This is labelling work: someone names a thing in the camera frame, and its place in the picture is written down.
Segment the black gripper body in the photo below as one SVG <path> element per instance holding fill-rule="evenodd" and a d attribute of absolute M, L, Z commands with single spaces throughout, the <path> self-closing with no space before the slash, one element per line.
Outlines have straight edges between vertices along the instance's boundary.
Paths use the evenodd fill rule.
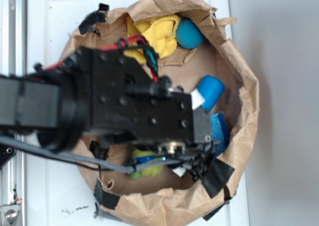
<path fill-rule="evenodd" d="M 140 64 L 118 51 L 81 48 L 89 92 L 85 135 L 131 144 L 159 155 L 197 155 L 212 145 L 210 114 L 192 107 L 192 97 L 154 82 Z"/>

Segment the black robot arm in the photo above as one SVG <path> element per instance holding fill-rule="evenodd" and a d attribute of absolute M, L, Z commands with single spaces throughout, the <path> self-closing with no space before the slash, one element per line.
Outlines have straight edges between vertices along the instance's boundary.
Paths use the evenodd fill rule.
<path fill-rule="evenodd" d="M 57 67 L 0 79 L 0 128 L 37 133 L 61 152 L 82 136 L 156 153 L 193 155 L 212 143 L 210 114 L 170 78 L 153 80 L 121 51 L 82 47 Z"/>

